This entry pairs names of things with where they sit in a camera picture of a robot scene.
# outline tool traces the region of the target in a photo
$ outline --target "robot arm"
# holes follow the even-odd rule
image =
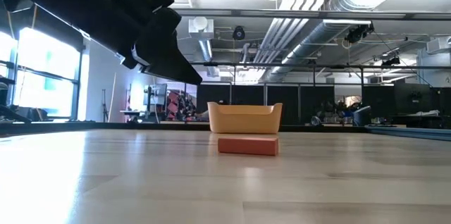
[[[121,63],[150,75],[199,85],[202,78],[181,54],[174,0],[3,0],[10,12],[31,1],[84,36],[117,53]]]

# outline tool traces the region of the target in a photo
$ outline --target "person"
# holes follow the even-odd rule
[[[218,101],[219,105],[228,105],[228,102],[226,100],[220,100]],[[199,120],[203,120],[203,121],[208,121],[209,120],[209,111],[206,110],[200,114],[196,114],[196,118]]]

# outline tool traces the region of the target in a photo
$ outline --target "tan plastic basket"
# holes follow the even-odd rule
[[[250,106],[209,102],[208,106],[212,132],[276,134],[279,131],[282,104]]]

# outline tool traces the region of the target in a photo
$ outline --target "red object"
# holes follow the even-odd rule
[[[276,156],[279,152],[279,139],[277,137],[219,138],[218,151],[220,153]]]

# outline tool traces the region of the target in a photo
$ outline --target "orange block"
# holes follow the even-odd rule
[[[279,153],[279,139],[277,137],[220,137],[218,139],[218,151],[220,153],[276,156]]]

